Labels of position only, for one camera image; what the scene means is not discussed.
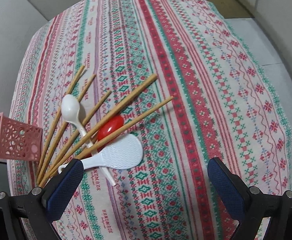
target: white spoon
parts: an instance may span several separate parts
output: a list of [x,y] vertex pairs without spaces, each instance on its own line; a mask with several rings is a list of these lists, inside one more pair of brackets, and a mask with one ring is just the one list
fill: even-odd
[[[99,153],[81,161],[84,170],[100,166],[126,170],[137,166],[142,158],[143,147],[141,142],[132,134],[123,134],[114,139]],[[66,166],[67,164],[59,166],[58,173],[61,173]]]
[[[87,132],[78,119],[79,108],[80,105],[76,97],[70,94],[64,96],[61,106],[63,119],[66,122],[75,125],[80,135],[84,137],[87,134]],[[93,146],[91,140],[88,140],[86,142],[86,146],[88,148]],[[115,186],[116,182],[115,179],[113,178],[113,175],[110,173],[110,170],[106,167],[101,167],[101,170],[104,173],[105,177],[109,180],[110,184],[112,186]]]

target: patterned tablecloth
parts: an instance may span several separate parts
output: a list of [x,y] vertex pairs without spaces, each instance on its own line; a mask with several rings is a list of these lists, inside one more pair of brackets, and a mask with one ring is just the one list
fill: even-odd
[[[62,239],[229,239],[236,224],[206,172],[215,156],[264,193],[282,194],[289,187],[291,129],[278,96],[247,46],[207,1],[75,4],[32,38],[11,117],[43,127],[47,136],[82,64],[87,71],[75,95],[97,74],[82,102],[86,111],[112,90],[88,130],[151,73],[158,80],[122,112],[125,122],[169,95],[175,99],[129,130],[142,142],[144,159],[136,168],[113,170],[115,187],[97,169],[86,171],[54,223]],[[67,128],[55,154],[73,129]],[[35,169],[34,163],[8,161],[13,195],[35,186]]]

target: screw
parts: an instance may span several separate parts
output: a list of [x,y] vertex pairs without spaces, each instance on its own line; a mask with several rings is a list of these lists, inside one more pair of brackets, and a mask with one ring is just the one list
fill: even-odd
[[286,195],[288,198],[292,198],[292,191],[287,190]]
[[0,192],[0,199],[5,198],[6,194],[5,192]]
[[249,190],[250,190],[250,192],[251,192],[252,194],[254,194],[254,195],[257,195],[257,194],[259,194],[259,192],[260,192],[260,189],[258,189],[258,188],[255,187],[255,186],[252,186]]
[[40,187],[35,187],[35,188],[32,189],[32,194],[35,195],[35,196],[38,195],[41,192],[42,192],[42,189]]

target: wooden chopstick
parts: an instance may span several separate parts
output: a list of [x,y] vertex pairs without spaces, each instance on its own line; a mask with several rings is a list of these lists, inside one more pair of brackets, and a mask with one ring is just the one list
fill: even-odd
[[[96,75],[93,74],[93,75],[89,78],[89,80],[87,81],[87,84],[84,86],[83,90],[80,92],[80,94],[79,94],[79,96],[78,96],[78,98],[77,98],[77,100],[78,100],[79,102],[80,102],[80,101],[83,99],[83,97],[85,96],[87,90],[89,89],[89,87],[90,87],[90,85],[92,84],[92,82],[93,82],[93,80],[95,79],[95,77],[96,77]],[[49,148],[49,150],[48,150],[48,153],[47,153],[47,155],[46,155],[46,157],[45,157],[45,160],[44,160],[43,166],[42,166],[42,168],[41,168],[41,170],[40,170],[40,173],[39,173],[38,176],[37,176],[37,179],[36,179],[36,183],[37,183],[37,184],[39,184],[39,183],[41,182],[41,180],[43,179],[44,174],[45,174],[45,171],[46,171],[46,169],[47,169],[47,167],[48,167],[48,165],[49,165],[50,160],[52,159],[52,156],[53,156],[53,154],[54,154],[54,151],[55,151],[55,149],[56,149],[56,147],[57,147],[57,145],[58,145],[60,139],[62,138],[62,135],[63,135],[63,133],[64,133],[64,131],[65,131],[67,125],[68,125],[68,123],[64,121],[64,122],[62,123],[61,128],[60,128],[59,131],[57,132],[57,135],[56,135],[54,141],[52,142],[52,144],[51,144],[51,146],[50,146],[50,148]]]
[[94,134],[94,136],[90,139],[91,142],[94,144],[95,142],[97,142],[97,133]]
[[[78,82],[83,70],[84,70],[85,66],[81,66],[79,68],[79,70],[77,71],[75,77],[73,78],[73,80],[71,81],[67,91],[66,91],[66,94],[70,94],[73,92],[73,89],[76,85],[76,83]],[[54,135],[54,131],[55,131],[55,128],[56,128],[56,125],[59,121],[59,118],[61,117],[61,107],[58,108],[57,110],[57,113],[55,115],[55,118],[50,126],[50,129],[49,129],[49,133],[48,133],[48,136],[45,140],[45,144],[44,144],[44,147],[43,147],[43,151],[42,151],[42,155],[41,155],[41,159],[40,159],[40,162],[38,164],[38,168],[37,168],[37,173],[36,173],[36,176],[38,177],[38,175],[40,174],[41,172],[41,169],[42,169],[42,166],[43,166],[43,163],[44,163],[44,159],[45,159],[45,156],[46,156],[46,152],[47,152],[47,149],[49,147],[49,143]]]
[[[165,101],[155,105],[154,107],[152,107],[151,109],[149,109],[148,111],[146,111],[145,113],[139,115],[138,117],[136,117],[135,119],[133,119],[132,121],[130,121],[129,123],[125,124],[124,126],[122,126],[121,128],[117,129],[115,132],[111,133],[110,135],[106,136],[105,138],[103,138],[102,140],[98,141],[97,143],[95,143],[92,147],[90,148],[86,148],[84,150],[82,150],[82,152],[80,154],[78,154],[76,156],[76,159],[81,160],[82,158],[84,158],[87,154],[95,151],[96,149],[98,149],[99,147],[104,146],[106,143],[108,143],[109,141],[111,141],[112,139],[114,139],[115,137],[117,137],[118,135],[120,135],[121,133],[123,133],[124,131],[126,131],[128,128],[132,127],[133,125],[135,125],[136,123],[138,123],[139,121],[141,121],[142,119],[144,119],[145,117],[147,117],[148,115],[152,114],[153,112],[155,112],[156,110],[158,110],[159,108],[161,108],[162,106],[164,106],[165,104],[167,104],[168,102],[170,102],[171,100],[173,100],[173,96],[167,98]],[[48,174],[49,176],[51,176],[52,174],[54,174],[54,172],[58,169],[58,167],[60,165],[62,165],[65,161],[67,161],[67,159],[70,157],[71,155],[69,153],[67,153],[64,158],[62,158],[59,163],[51,170],[51,172]]]
[[[104,96],[102,96],[102,98],[97,102],[97,104],[91,109],[91,111],[89,111],[89,113],[86,115],[85,119],[82,122],[82,125],[84,127],[89,122],[89,120],[93,117],[93,115],[97,112],[97,110],[101,107],[101,105],[105,102],[105,100],[108,98],[108,96],[110,94],[111,94],[111,91],[108,90],[107,93]],[[67,140],[66,144],[63,146],[63,148],[59,152],[59,154],[56,156],[55,160],[53,161],[51,167],[49,168],[49,170],[47,171],[47,173],[43,177],[42,181],[40,183],[38,183],[38,185],[43,185],[43,184],[45,185],[46,184],[47,180],[49,179],[49,176],[47,174],[49,174],[51,172],[51,170],[54,168],[54,166],[56,166],[56,164],[64,157],[65,153],[71,147],[71,145],[73,144],[75,139],[78,137],[78,135],[79,135],[78,130],[76,130],[71,135],[71,137]]]
[[134,89],[127,97],[118,103],[112,110],[110,110],[67,154],[72,156],[88,139],[93,136],[100,127],[108,122],[110,118],[118,114],[131,100],[137,97],[146,87],[157,79],[156,74],[150,75],[141,85]]

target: pink basket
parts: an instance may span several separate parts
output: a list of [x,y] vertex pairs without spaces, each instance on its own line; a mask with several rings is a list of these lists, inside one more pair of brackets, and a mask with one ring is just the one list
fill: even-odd
[[0,113],[0,159],[39,161],[43,129]]

